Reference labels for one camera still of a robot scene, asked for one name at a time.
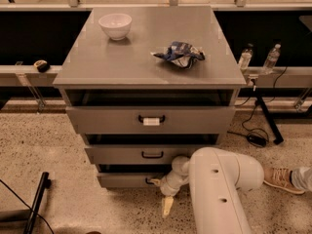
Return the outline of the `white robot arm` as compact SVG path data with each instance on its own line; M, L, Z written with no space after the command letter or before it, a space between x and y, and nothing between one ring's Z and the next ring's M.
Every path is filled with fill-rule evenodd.
M164 195L164 216L181 186L189 186L197 234L252 234L238 191L258 189L263 181L255 158L214 147L175 157L167 175L150 180Z

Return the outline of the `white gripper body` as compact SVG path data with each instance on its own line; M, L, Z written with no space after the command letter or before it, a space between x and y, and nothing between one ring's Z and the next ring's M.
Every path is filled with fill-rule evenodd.
M174 171L170 171L160 180L160 190L165 196L174 197L180 190L181 186L189 182L187 175L180 175Z

